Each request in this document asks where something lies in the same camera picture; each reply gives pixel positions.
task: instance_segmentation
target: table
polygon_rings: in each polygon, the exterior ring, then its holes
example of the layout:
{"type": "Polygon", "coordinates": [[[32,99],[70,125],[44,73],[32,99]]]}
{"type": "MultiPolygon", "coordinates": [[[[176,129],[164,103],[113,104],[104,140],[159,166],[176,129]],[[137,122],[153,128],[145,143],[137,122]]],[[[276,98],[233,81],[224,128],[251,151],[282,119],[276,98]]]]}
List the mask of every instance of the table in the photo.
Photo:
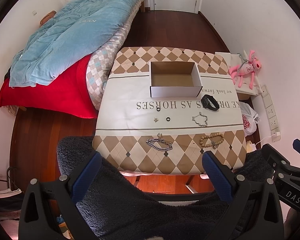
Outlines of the table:
{"type": "Polygon", "coordinates": [[[220,55],[166,47],[123,48],[116,56],[101,102],[93,147],[119,171],[141,174],[192,175],[204,172],[201,159],[211,150],[231,169],[243,166],[246,143],[238,97],[227,65],[220,55]],[[202,92],[197,98],[151,98],[150,61],[192,61],[198,64],[202,92]],[[202,108],[200,99],[211,94],[220,110],[202,108]],[[199,112],[208,126],[192,120],[199,112]],[[224,142],[216,149],[202,149],[203,135],[221,132],[224,142]],[[148,138],[163,139],[173,149],[160,152],[146,144],[148,138]]]}

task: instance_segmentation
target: silver chain bracelet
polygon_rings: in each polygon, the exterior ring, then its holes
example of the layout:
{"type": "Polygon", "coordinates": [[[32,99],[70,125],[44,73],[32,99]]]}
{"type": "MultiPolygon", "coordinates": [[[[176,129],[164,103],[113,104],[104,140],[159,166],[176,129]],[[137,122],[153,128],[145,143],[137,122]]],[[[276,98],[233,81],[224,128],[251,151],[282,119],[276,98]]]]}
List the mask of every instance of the silver chain bracelet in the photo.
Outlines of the silver chain bracelet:
{"type": "Polygon", "coordinates": [[[204,114],[201,114],[201,112],[199,112],[198,115],[193,116],[193,117],[192,117],[192,121],[194,121],[194,122],[195,122],[197,125],[199,125],[199,126],[203,126],[203,127],[207,127],[207,126],[208,126],[208,117],[207,117],[206,115],[204,115],[204,114]],[[200,124],[200,123],[198,123],[198,122],[195,120],[198,116],[205,117],[205,118],[206,118],[206,120],[205,120],[205,123],[206,123],[206,124],[200,124]]]}
{"type": "Polygon", "coordinates": [[[164,139],[148,139],[146,141],[147,145],[149,145],[150,147],[158,150],[158,151],[162,151],[162,152],[166,152],[166,151],[169,151],[169,150],[172,150],[172,144],[171,143],[166,143],[166,141],[164,139]],[[161,148],[161,147],[158,147],[156,145],[153,144],[153,142],[161,142],[165,145],[169,145],[169,147],[167,148],[161,148]]]}

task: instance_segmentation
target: screw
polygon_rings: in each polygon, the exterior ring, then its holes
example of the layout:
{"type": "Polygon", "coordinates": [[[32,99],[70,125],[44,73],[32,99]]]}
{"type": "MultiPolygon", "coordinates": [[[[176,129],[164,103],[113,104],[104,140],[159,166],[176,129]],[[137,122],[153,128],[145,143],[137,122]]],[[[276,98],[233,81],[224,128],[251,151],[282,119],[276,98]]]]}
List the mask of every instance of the screw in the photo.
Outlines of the screw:
{"type": "Polygon", "coordinates": [[[37,183],[37,181],[38,181],[37,179],[31,179],[30,184],[34,185],[37,183]]]}
{"type": "Polygon", "coordinates": [[[61,176],[59,177],[59,180],[61,180],[61,181],[65,181],[66,179],[68,179],[68,176],[67,176],[67,175],[61,175],[61,176]]]}
{"type": "Polygon", "coordinates": [[[267,182],[271,185],[271,184],[273,184],[273,180],[272,179],[267,179],[267,182]]]}
{"type": "Polygon", "coordinates": [[[244,181],[244,176],[243,175],[237,175],[237,180],[244,181]]]}

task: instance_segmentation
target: smartwatch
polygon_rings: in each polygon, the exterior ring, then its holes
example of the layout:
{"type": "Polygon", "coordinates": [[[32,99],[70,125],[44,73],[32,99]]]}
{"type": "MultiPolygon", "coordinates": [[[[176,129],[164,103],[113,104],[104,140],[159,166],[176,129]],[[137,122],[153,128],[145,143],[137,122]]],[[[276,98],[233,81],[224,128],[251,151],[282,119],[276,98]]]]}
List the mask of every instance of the smartwatch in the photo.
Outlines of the smartwatch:
{"type": "Polygon", "coordinates": [[[204,108],[211,111],[218,111],[220,108],[218,102],[211,95],[204,95],[203,98],[201,98],[201,103],[204,108]]]}

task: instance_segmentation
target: power outlet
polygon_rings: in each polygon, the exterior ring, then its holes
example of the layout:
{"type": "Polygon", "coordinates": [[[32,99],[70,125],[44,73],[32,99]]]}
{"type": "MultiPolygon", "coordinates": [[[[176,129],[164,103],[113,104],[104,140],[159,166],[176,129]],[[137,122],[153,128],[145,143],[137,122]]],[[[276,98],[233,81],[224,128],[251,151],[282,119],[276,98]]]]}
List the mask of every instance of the power outlet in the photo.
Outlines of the power outlet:
{"type": "Polygon", "coordinates": [[[270,97],[270,94],[267,94],[264,98],[263,98],[263,103],[265,104],[265,107],[268,108],[269,106],[272,105],[272,100],[270,97]]]}
{"type": "Polygon", "coordinates": [[[264,98],[267,94],[269,94],[268,88],[267,88],[266,85],[264,85],[264,86],[261,88],[261,95],[262,95],[262,97],[264,98]]]}
{"type": "Polygon", "coordinates": [[[277,116],[269,118],[270,130],[278,128],[277,116]]]}
{"type": "MultiPolygon", "coordinates": [[[[275,128],[275,129],[273,129],[273,130],[271,130],[271,135],[273,135],[273,134],[275,134],[276,132],[280,132],[280,129],[279,129],[279,127],[278,128],[275,128]]],[[[272,142],[277,142],[277,141],[280,141],[281,140],[281,135],[279,135],[279,136],[272,136],[271,137],[272,138],[272,142]]]]}
{"type": "Polygon", "coordinates": [[[273,105],[267,107],[266,111],[267,111],[267,114],[268,114],[268,119],[275,116],[275,111],[274,111],[273,105]]]}

